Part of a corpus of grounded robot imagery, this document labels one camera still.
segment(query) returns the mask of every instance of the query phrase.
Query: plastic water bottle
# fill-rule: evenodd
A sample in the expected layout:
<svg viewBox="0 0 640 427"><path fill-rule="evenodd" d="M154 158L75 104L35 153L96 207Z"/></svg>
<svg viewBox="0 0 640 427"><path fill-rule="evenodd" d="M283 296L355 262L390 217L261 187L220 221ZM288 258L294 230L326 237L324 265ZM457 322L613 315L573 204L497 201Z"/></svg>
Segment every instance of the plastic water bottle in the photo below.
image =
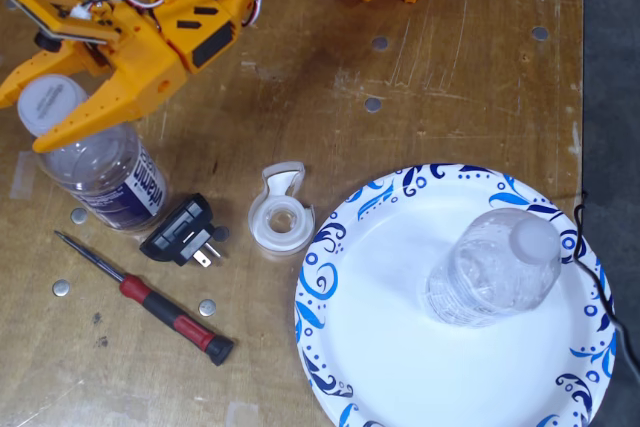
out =
<svg viewBox="0 0 640 427"><path fill-rule="evenodd" d="M560 235L518 209L478 217L429 275L427 312L447 324L484 327L538 307L560 275Z"/></svg>
<svg viewBox="0 0 640 427"><path fill-rule="evenodd" d="M23 90L18 113L29 132L38 137L86 99L86 92L72 79L45 75ZM39 154L38 160L62 188L117 230L148 227L167 201L162 173L127 123Z"/></svg>

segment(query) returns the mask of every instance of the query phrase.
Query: black screwdriver handle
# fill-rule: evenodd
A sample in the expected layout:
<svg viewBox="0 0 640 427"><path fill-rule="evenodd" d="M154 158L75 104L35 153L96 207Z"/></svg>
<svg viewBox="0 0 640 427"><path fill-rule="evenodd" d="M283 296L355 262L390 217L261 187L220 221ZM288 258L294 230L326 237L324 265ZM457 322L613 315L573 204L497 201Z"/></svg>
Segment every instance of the black screwdriver handle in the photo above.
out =
<svg viewBox="0 0 640 427"><path fill-rule="evenodd" d="M221 365L233 349L234 344L231 339L203 327L169 299L151 290L135 275L125 276L120 283L120 292L125 297L138 302L173 330L196 344L215 365Z"/></svg>

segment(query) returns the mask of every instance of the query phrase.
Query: blue floral pattern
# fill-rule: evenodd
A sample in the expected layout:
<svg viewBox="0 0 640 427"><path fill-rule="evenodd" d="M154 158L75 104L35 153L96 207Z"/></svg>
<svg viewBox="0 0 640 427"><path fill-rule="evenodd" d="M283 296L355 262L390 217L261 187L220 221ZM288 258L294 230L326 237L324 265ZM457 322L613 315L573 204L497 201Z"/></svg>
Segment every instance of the blue floral pattern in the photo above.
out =
<svg viewBox="0 0 640 427"><path fill-rule="evenodd" d="M323 358L321 344L317 342L329 321L327 309L338 289L336 259L341 258L338 254L350 242L349 226L376 217L376 212L394 209L400 201L412 202L421 191L429 190L428 185L438 182L482 182L493 190L487 198L488 209L520 208L554 223L561 233L562 262L573 262L577 242L573 224L553 202L509 175L473 165L427 164L414 165L364 185L329 216L315 235L300 270L294 304L296 343L305 372L320 403L331 405L330 411L336 412L332 420L339 427L384 427L371 419L373 415L362 408L362 403L358 405L358 385L339 380L340 376ZM595 265L591 268L605 288L606 302L613 306L603 268L586 241L579 256L586 265ZM589 325L593 325L588 338L594 345L569 348L568 358L575 359L570 364L571 371L555 373L555 384L551 380L549 386L550 392L555 387L556 395L568 399L561 410L548 412L531 427L586 427L599 407L613 371L616 334L608 316L602 312L595 286L588 299L581 315L594 319L594 322L588 320Z"/></svg>

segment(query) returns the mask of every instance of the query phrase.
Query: screwdriver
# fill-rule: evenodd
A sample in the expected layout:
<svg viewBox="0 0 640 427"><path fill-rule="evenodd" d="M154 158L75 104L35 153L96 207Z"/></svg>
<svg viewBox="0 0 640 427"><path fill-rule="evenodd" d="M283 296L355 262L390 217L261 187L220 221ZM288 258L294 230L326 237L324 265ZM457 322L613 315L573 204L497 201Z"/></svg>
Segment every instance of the screwdriver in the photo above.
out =
<svg viewBox="0 0 640 427"><path fill-rule="evenodd" d="M221 365L231 349L233 341L211 332L206 329L180 307L175 305L158 292L151 290L141 279L135 275L122 274L109 265L105 260L98 257L86 247L67 237L61 232L54 230L56 235L73 247L80 255L89 262L98 266L104 273L118 281L120 292L125 297L135 300L145 309L151 312L156 318L167 324L176 332L182 334L191 342L196 344L200 350L205 352L215 365Z"/></svg>

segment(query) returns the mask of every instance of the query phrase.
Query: gray floor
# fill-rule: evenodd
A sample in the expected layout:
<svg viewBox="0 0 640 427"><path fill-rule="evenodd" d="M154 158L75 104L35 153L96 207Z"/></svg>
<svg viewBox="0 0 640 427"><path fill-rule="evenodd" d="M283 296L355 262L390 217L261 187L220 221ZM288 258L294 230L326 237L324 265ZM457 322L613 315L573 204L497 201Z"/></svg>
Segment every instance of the gray floor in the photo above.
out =
<svg viewBox="0 0 640 427"><path fill-rule="evenodd" d="M585 231L640 352L640 0L584 3ZM617 354L592 427L640 426L640 385Z"/></svg>

